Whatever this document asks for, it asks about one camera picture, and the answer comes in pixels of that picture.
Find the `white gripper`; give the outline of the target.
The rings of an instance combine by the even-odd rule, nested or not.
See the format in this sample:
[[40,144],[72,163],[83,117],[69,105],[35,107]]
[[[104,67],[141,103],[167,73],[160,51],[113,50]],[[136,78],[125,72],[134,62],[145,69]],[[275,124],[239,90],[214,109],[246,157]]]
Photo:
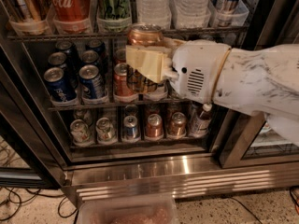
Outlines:
[[[176,49],[171,59],[171,49]],[[173,90],[183,99],[210,103],[212,90],[221,65],[230,53],[226,44],[208,40],[164,38],[164,47],[126,46],[126,62],[155,83],[169,80]],[[178,73],[174,77],[172,64]]]

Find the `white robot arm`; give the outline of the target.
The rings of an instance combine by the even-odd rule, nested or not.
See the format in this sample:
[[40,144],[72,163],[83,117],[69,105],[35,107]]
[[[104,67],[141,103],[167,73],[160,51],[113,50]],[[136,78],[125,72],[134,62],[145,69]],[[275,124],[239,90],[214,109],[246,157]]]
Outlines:
[[249,51],[208,40],[167,38],[162,47],[126,47],[126,62],[149,80],[167,79],[182,98],[243,114],[299,143],[299,46]]

